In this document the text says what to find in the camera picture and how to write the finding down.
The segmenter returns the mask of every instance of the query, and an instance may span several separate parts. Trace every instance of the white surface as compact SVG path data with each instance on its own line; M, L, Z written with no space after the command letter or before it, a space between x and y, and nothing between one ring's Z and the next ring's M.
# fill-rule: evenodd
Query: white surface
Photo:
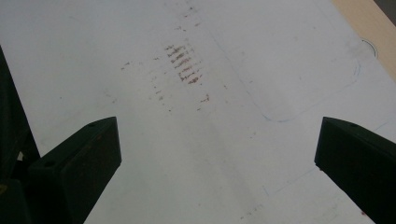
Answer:
M86 223L372 223L316 168L318 132L395 141L396 88L330 1L2 1L0 44L42 154L118 117Z

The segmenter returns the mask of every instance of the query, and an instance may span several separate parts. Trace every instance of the wooden edge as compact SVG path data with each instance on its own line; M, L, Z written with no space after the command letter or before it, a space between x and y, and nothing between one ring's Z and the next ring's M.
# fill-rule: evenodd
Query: wooden edge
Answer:
M396 82L396 27L373 0L332 0L350 26L374 44L378 60Z

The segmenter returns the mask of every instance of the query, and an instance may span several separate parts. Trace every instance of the white paper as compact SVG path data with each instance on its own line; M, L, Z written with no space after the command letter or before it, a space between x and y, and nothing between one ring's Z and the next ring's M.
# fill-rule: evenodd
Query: white paper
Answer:
M41 154L118 118L86 223L372 223L315 166L318 133L395 141L396 88L331 1L4 1L0 44Z

